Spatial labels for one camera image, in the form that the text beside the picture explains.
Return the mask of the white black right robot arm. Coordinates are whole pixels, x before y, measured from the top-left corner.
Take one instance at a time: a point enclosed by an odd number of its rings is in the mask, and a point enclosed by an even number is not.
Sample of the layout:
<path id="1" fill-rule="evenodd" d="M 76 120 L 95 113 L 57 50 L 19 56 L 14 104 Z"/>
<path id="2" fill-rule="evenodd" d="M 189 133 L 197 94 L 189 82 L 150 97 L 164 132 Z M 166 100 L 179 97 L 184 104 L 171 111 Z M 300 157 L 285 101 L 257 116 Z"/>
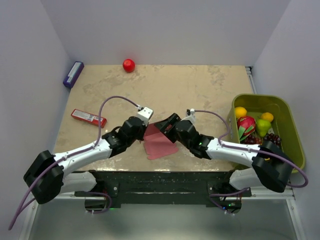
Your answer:
<path id="1" fill-rule="evenodd" d="M 197 158 L 220 159 L 245 166 L 243 170 L 234 170 L 223 183 L 227 196 L 233 197 L 242 189 L 258 186 L 276 193 L 284 192 L 293 162 L 275 144 L 268 141 L 262 145 L 245 145 L 200 134 L 194 126 L 196 113 L 195 109 L 188 109 L 184 118 L 173 113 L 156 122 L 155 127 L 172 143 L 181 143 Z"/>

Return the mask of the pink paper box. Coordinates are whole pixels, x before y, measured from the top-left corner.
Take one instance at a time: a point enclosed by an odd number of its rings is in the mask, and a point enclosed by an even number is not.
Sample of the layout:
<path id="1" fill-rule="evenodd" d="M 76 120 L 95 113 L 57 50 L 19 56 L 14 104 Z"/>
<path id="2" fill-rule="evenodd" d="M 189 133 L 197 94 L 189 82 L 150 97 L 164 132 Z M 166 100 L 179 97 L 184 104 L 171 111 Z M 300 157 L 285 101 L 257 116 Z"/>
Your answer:
<path id="1" fill-rule="evenodd" d="M 149 160 L 166 157 L 179 151 L 177 145 L 167 139 L 154 123 L 150 123 L 144 133 L 143 146 Z"/>

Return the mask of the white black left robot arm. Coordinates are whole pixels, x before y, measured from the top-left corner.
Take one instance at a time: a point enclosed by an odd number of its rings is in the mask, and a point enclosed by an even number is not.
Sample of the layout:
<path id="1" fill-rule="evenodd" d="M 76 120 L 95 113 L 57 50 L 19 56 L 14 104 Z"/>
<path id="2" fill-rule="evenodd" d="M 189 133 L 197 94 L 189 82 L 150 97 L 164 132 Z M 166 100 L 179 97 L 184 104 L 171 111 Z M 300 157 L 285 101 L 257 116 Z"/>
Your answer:
<path id="1" fill-rule="evenodd" d="M 137 140 L 143 141 L 148 124 L 148 118 L 131 116 L 118 130 L 104 134 L 93 143 L 56 154 L 42 151 L 23 179 L 37 203 L 46 204 L 61 192 L 69 174 L 93 162 L 119 155 Z"/>

